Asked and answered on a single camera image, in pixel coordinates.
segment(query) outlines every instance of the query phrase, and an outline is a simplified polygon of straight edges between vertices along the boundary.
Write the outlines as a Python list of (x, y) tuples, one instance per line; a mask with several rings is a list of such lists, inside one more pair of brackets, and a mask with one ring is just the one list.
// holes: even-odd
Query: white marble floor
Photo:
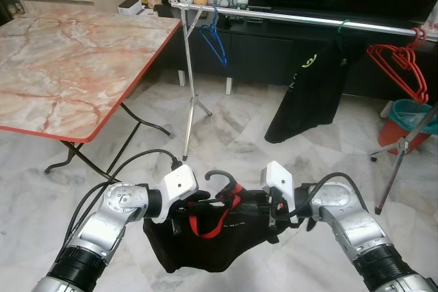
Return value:
[[(318, 181), (343, 171), (356, 180), (369, 208), (378, 200), (393, 155), (371, 163), (366, 152), (378, 148), (385, 103), (343, 97), (334, 123), (306, 131), (282, 144), (263, 136), (285, 88), (236, 83), (224, 95), (224, 79), (197, 75), (198, 93), (214, 113), (195, 115), (190, 156), (203, 189), (218, 191), (224, 181), (203, 180), (206, 171), (229, 171), (247, 188), (258, 188), (260, 171), (271, 160), (283, 164), (298, 183)], [(173, 132), (140, 128), (123, 159), (150, 148), (182, 153), (188, 115), (188, 87), (177, 74), (149, 75), (126, 104), (145, 120)], [(106, 168), (135, 123), (117, 111), (84, 153)], [(103, 179), (78, 159), (49, 175), (49, 164), (63, 161), (66, 149), (54, 140), (0, 131), (0, 290), (30, 291), (50, 268), (68, 220), (88, 189)], [(129, 183), (159, 182), (169, 171), (168, 158), (151, 155), (120, 173)], [(413, 269), (438, 280), (437, 139), (408, 155), (378, 222)], [(167, 274), (142, 232), (131, 224), (95, 291), (366, 291), (362, 279), (335, 242), (331, 229), (318, 224), (310, 233), (287, 230), (280, 243), (263, 243), (239, 257), (221, 274), (185, 268)]]

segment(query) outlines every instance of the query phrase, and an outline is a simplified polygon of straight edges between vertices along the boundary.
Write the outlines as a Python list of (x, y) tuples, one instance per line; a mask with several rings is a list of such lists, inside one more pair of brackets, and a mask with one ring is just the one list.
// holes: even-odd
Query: red hanger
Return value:
[[(396, 82), (411, 98), (419, 103), (427, 103), (429, 96), (427, 95), (427, 84), (424, 80), (422, 71), (415, 63), (415, 48), (425, 43), (427, 32), (423, 29), (413, 28), (416, 32), (415, 40), (405, 47), (395, 47), (390, 44), (374, 44), (367, 49), (368, 55), (381, 67), (383, 71)], [(383, 58), (383, 51), (391, 51), (391, 58), (399, 67), (405, 71), (412, 72), (415, 75), (418, 83), (418, 89), (413, 90), (392, 66)]]

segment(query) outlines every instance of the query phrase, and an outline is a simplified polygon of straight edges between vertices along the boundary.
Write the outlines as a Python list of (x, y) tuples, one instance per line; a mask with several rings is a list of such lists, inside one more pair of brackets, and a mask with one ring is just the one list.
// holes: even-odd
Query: marble table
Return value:
[(137, 121), (132, 135), (141, 124), (170, 135), (122, 102), (179, 25), (174, 18), (54, 10), (0, 27), (0, 129), (60, 140), (69, 148), (61, 165), (77, 155), (92, 168), (79, 149), (119, 105)]

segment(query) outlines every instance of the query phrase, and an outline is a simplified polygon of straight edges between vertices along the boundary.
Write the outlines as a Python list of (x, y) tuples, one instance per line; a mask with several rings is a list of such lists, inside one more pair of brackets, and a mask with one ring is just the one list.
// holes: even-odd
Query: red table edge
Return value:
[(129, 93), (132, 91), (132, 89), (134, 89), (134, 87), (137, 85), (139, 80), (143, 77), (145, 72), (148, 70), (149, 66), (151, 66), (151, 64), (155, 61), (155, 58), (161, 53), (164, 46), (166, 46), (167, 43), (169, 42), (169, 40), (175, 35), (175, 33), (177, 32), (180, 25), (181, 25), (181, 21), (175, 25), (175, 28), (170, 32), (168, 37), (164, 40), (162, 45), (157, 49), (155, 54), (151, 57), (151, 59), (148, 61), (148, 63), (140, 71), (138, 76), (134, 79), (134, 81), (132, 81), (131, 85), (129, 85), (129, 87), (125, 90), (125, 92), (122, 94), (122, 96), (118, 99), (118, 101), (110, 109), (110, 111), (108, 112), (106, 117), (102, 120), (102, 122), (96, 127), (96, 129), (88, 137), (86, 137), (86, 138), (71, 138), (71, 137), (64, 137), (64, 136), (59, 136), (59, 135), (52, 135), (50, 133), (39, 133), (37, 131), (29, 131), (29, 130), (25, 130), (25, 129), (5, 127), (5, 126), (1, 126), (1, 125), (0, 125), (0, 129), (6, 130), (6, 131), (13, 131), (15, 133), (24, 133), (26, 135), (34, 135), (34, 136), (40, 136), (40, 137), (45, 137), (45, 138), (51, 138), (53, 140), (63, 140), (65, 142), (73, 142), (73, 143), (89, 143), (89, 142), (91, 142), (97, 136), (97, 134), (101, 131), (103, 126), (105, 126), (107, 121), (112, 117), (112, 115), (118, 109), (120, 104), (126, 99), (126, 97), (129, 95)]

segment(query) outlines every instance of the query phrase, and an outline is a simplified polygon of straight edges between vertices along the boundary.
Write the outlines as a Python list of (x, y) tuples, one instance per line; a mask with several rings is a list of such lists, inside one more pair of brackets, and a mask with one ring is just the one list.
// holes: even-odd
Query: black cable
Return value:
[(86, 200), (91, 196), (91, 194), (93, 194), (98, 188), (101, 188), (101, 190), (99, 191), (99, 193), (94, 197), (93, 201), (91, 201), (91, 203), (88, 205), (88, 208), (83, 212), (82, 216), (79, 218), (78, 222), (75, 225), (75, 228), (81, 226), (82, 222), (86, 219), (87, 215), (89, 214), (89, 212), (91, 211), (91, 209), (93, 208), (93, 206), (96, 204), (96, 202), (99, 200), (99, 198), (102, 196), (103, 192), (105, 191), (105, 189), (109, 186), (113, 184), (113, 180), (116, 178), (117, 174), (129, 163), (131, 163), (133, 160), (142, 157), (143, 155), (147, 155), (147, 154), (151, 154), (151, 153), (164, 153), (167, 154), (171, 159), (172, 159), (172, 163), (176, 163), (178, 162), (178, 159), (168, 150), (162, 150), (162, 149), (153, 149), (153, 150), (145, 150), (144, 152), (138, 153), (136, 155), (134, 155), (133, 157), (129, 158), (128, 160), (126, 160), (125, 162), (123, 162), (117, 169), (116, 171), (110, 176), (110, 178), (108, 179), (108, 181), (106, 181), (105, 183), (100, 183), (96, 186), (94, 186), (81, 200), (81, 202), (79, 202), (78, 206), (75, 209), (75, 212), (73, 213), (73, 216), (71, 217), (70, 223), (68, 225), (67, 231), (66, 231), (66, 236), (64, 238), (64, 246), (66, 245), (66, 242), (68, 240), (68, 237), (71, 235), (72, 231), (73, 231), (73, 226), (75, 225), (75, 221), (76, 218), (83, 206), (83, 204), (86, 202)]
[(365, 204), (365, 201), (363, 200), (362, 194), (359, 191), (359, 188), (357, 188), (355, 182), (348, 176), (347, 174), (344, 174), (343, 172), (334, 172), (332, 174), (328, 174), (323, 179), (321, 179), (318, 184), (316, 184), (315, 188), (312, 189), (312, 191), (309, 193), (309, 196), (307, 196), (307, 199), (301, 203), (298, 208), (293, 210), (292, 212), (286, 213), (285, 215), (276, 215), (275, 210), (276, 207), (270, 208), (270, 214), (275, 220), (288, 220), (289, 218), (294, 217), (297, 215), (300, 211), (302, 211), (315, 197), (315, 195), (318, 193), (318, 191), (321, 189), (321, 187), (327, 183), (330, 179), (335, 177), (344, 177), (351, 185), (353, 190), (355, 191), (357, 198), (359, 199), (359, 202), (361, 203), (362, 208), (368, 212), (367, 206)]

